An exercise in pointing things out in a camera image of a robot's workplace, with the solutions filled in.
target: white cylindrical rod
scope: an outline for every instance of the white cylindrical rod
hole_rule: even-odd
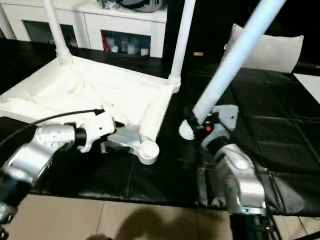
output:
[[[245,63],[255,44],[268,29],[286,0],[261,0],[224,61],[220,64],[210,83],[193,108],[201,125],[213,110],[241,66]],[[183,121],[179,132],[185,139],[193,139],[193,132],[187,121]]]
[[[70,54],[70,51],[67,48],[52,0],[43,0],[43,5],[46,12],[46,16],[49,21],[51,33],[55,42],[56,56],[58,57],[61,65],[70,65],[73,63],[72,55]]]
[[[180,23],[178,39],[175,46],[174,58],[171,68],[171,73],[167,80],[168,85],[177,86],[175,92],[179,91],[181,84],[181,70],[184,63],[188,37],[194,14],[196,0],[185,0],[183,13]]]

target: black leather surface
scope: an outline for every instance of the black leather surface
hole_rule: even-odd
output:
[[[46,44],[0,41],[0,49],[0,93],[55,57],[54,47]],[[73,54],[160,77],[168,75],[160,59],[83,49],[74,49]],[[212,74],[212,68],[197,68],[183,78],[157,138],[160,155],[155,164],[143,165],[130,154],[101,155],[97,145],[85,154],[58,153],[32,192],[220,208],[212,191],[215,164],[211,156],[196,142],[183,140],[178,134],[183,107],[196,103]],[[291,74],[243,69],[219,103],[239,106],[232,141],[258,165],[273,213],[320,216],[320,105],[308,91]],[[0,139],[21,126],[24,123],[0,118]],[[7,142],[0,149],[1,162],[32,135],[31,129]]]

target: tiled floor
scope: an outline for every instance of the tiled floor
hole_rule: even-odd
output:
[[[275,217],[284,240],[306,233],[297,217]],[[301,217],[308,234],[320,220]],[[9,240],[231,240],[227,212],[29,195],[7,226]]]

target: white pillow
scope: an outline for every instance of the white pillow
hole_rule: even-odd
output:
[[[222,61],[243,31],[242,27],[233,24]],[[303,35],[296,37],[263,35],[242,67],[291,73],[298,62],[303,41]]]

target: black tabletop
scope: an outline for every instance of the black tabletop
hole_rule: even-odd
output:
[[[55,47],[0,40],[0,94],[47,64]],[[72,49],[75,56],[163,77],[170,66],[161,59]],[[192,107],[215,68],[187,66],[179,93],[172,96],[156,140],[160,154],[153,165],[134,155],[58,153],[32,190],[34,194],[221,209],[213,194],[215,163],[195,141],[179,136],[183,108]],[[219,104],[239,106],[231,140],[258,165],[274,214],[320,216],[320,105],[292,74],[243,69]],[[0,117],[0,139],[25,123]],[[34,133],[30,129],[1,149],[2,163]]]

